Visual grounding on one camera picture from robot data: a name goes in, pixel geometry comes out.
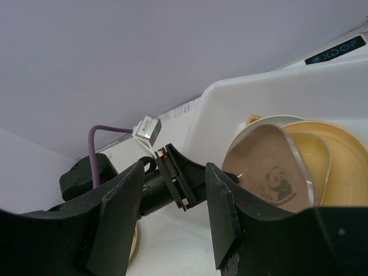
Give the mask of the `woven bamboo fan-shaped tray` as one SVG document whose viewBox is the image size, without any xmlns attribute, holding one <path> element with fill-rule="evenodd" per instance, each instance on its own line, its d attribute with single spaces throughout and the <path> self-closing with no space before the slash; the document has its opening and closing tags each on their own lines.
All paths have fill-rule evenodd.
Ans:
<svg viewBox="0 0 368 276">
<path fill-rule="evenodd" d="M 250 115 L 249 118 L 247 119 L 246 126 L 252 124 L 255 121 L 260 120 L 261 118 L 263 118 L 263 117 L 260 116 L 260 115 L 255 115 L 255 114 Z"/>
</svg>

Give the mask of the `yellow round plate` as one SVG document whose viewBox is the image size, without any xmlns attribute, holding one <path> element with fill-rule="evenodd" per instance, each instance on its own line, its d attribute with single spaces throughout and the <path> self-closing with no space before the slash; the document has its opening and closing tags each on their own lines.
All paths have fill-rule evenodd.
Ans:
<svg viewBox="0 0 368 276">
<path fill-rule="evenodd" d="M 323 138 L 332 153 L 329 183 L 322 206 L 367 207 L 367 147 L 335 124 L 300 121 L 283 127 L 288 132 L 308 132 Z"/>
</svg>

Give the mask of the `cream round plate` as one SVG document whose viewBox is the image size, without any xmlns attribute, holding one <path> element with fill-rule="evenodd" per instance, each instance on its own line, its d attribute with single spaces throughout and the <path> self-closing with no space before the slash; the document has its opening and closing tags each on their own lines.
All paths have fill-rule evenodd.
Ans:
<svg viewBox="0 0 368 276">
<path fill-rule="evenodd" d="M 253 122 L 252 124 L 245 126 L 242 128 L 237 135 L 234 137 L 233 141 L 229 145 L 226 155 L 239 143 L 241 142 L 250 132 L 252 132 L 255 128 L 260 125 L 276 125 L 279 128 L 285 125 L 289 125 L 291 123 L 305 121 L 304 118 L 298 116 L 291 115 L 275 115 L 263 117 L 258 121 Z"/>
</svg>

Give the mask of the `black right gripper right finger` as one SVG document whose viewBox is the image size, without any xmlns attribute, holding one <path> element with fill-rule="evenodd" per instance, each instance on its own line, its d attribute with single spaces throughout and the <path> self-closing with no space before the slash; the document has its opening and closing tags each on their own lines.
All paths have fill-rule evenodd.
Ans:
<svg viewBox="0 0 368 276">
<path fill-rule="evenodd" d="M 367 209 L 290 213 L 205 168 L 216 269 L 222 275 L 366 275 Z"/>
</svg>

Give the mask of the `brown square plate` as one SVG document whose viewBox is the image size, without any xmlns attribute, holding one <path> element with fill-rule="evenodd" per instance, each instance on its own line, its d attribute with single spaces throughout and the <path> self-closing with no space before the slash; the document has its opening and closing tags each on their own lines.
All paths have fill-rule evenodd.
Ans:
<svg viewBox="0 0 368 276">
<path fill-rule="evenodd" d="M 222 170 L 258 198 L 292 213 L 316 203 L 312 176 L 290 134 L 276 125 L 255 127 L 229 149 Z"/>
</svg>

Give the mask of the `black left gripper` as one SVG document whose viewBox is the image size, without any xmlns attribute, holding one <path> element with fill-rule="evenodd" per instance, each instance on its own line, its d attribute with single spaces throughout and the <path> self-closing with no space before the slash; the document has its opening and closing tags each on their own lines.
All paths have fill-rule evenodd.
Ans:
<svg viewBox="0 0 368 276">
<path fill-rule="evenodd" d="M 145 217 L 175 202 L 184 211 L 206 201 L 205 166 L 182 155 L 172 144 L 165 146 L 168 178 L 164 181 L 153 158 L 142 157 L 145 173 L 139 216 Z"/>
</svg>

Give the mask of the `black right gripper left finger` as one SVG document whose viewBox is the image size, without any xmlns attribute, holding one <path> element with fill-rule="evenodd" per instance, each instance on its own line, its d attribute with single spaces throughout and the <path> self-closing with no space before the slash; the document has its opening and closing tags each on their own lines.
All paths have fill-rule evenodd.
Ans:
<svg viewBox="0 0 368 276">
<path fill-rule="evenodd" d="M 1 212 L 2 275 L 125 275 L 144 165 L 48 211 Z"/>
</svg>

